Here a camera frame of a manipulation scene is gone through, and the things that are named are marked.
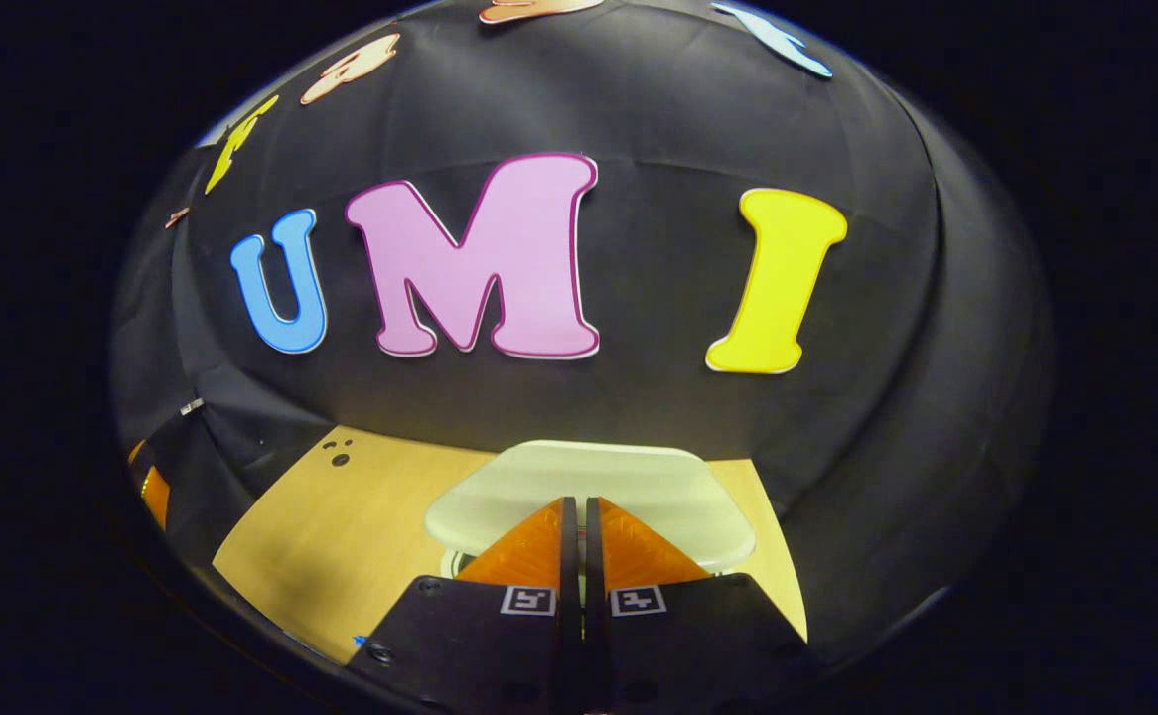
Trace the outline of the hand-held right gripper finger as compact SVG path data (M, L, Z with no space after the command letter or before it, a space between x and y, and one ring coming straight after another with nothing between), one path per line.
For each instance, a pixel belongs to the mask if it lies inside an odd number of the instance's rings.
M420 714L556 714L582 642L576 499L538 508L457 578L419 576L349 670Z
M585 516L585 643L608 714L774 714L818 680L752 575L714 576L611 499Z

